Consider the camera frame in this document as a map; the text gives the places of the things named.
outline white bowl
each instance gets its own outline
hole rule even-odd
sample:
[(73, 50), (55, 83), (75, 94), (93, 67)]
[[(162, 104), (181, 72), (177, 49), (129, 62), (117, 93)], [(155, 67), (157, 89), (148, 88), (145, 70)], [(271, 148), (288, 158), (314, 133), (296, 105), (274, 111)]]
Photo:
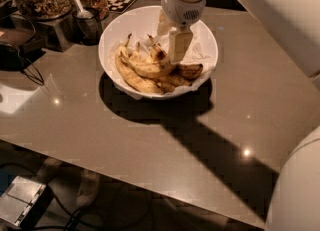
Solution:
[(133, 48), (137, 41), (148, 48), (148, 34), (155, 37), (161, 46), (168, 49), (168, 36), (158, 37), (157, 27), (160, 6), (148, 6), (128, 11), (114, 19), (104, 30), (99, 43), (99, 58), (102, 67), (112, 79), (117, 89), (127, 93), (134, 99), (149, 98), (165, 100), (180, 96), (190, 91), (196, 91), (206, 80), (210, 78), (218, 59), (218, 46), (210, 29), (202, 22), (191, 26), (194, 34), (189, 50), (183, 59), (183, 64), (202, 63), (203, 72), (191, 86), (177, 87), (174, 92), (158, 95), (142, 93), (129, 86), (117, 71), (114, 59), (115, 49), (124, 42), (128, 34), (132, 33), (129, 48)]

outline countertop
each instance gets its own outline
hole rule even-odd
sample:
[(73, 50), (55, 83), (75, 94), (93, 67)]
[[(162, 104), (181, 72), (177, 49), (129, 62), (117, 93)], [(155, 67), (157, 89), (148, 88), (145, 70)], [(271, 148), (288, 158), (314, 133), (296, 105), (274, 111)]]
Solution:
[(46, 50), (45, 86), (0, 72), (0, 139), (263, 228), (281, 167), (320, 124), (320, 93), (247, 12), (206, 8), (202, 21), (219, 58), (198, 91), (136, 101), (97, 46)]

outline floor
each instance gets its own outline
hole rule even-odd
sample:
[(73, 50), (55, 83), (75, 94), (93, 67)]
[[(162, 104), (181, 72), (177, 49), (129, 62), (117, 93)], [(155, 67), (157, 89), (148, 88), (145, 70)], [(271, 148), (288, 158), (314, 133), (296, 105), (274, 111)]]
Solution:
[[(0, 168), (10, 173), (32, 179), (45, 160), (43, 155), (0, 141)], [(97, 198), (91, 206), (78, 211), (75, 202), (80, 172), (70, 164), (59, 168), (48, 183), (54, 196), (31, 230), (261, 230), (108, 177), (101, 177)]]

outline black cup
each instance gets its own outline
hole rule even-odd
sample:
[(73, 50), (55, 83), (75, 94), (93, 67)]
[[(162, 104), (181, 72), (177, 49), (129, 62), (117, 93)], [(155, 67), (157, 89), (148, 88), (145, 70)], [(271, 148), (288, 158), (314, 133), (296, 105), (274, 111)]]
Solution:
[(91, 18), (78, 17), (77, 11), (72, 13), (76, 24), (75, 40), (84, 45), (97, 45), (102, 34), (99, 11), (94, 8), (85, 9), (93, 14)]

